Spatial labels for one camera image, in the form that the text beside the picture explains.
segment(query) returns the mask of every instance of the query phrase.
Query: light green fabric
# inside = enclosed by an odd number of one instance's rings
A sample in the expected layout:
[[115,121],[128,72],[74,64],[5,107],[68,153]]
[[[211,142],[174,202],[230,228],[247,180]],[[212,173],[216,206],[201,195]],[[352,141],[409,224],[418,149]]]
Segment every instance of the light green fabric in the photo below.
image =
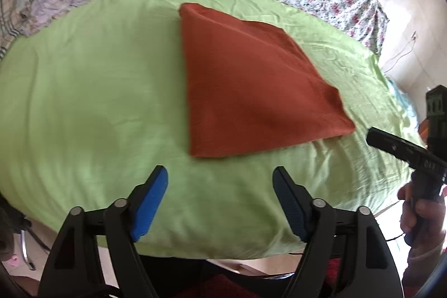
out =
[[[283,28],[340,90],[356,132],[231,158],[190,157],[183,2]],[[418,142],[376,61],[341,31],[274,0],[94,0],[19,38],[0,65],[0,191],[58,230],[73,206],[104,208],[162,164],[169,186],[137,244],[141,253],[251,259],[296,250],[301,243],[272,188],[276,166],[334,207],[375,212],[410,176],[365,143],[370,126]]]

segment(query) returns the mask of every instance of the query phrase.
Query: folded red fabric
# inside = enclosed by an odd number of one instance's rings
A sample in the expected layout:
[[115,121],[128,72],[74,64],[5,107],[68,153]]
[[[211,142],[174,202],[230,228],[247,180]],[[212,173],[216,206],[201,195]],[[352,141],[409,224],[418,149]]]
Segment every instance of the folded red fabric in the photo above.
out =
[[195,3],[179,13],[192,156],[266,151],[355,130],[338,90],[282,29]]

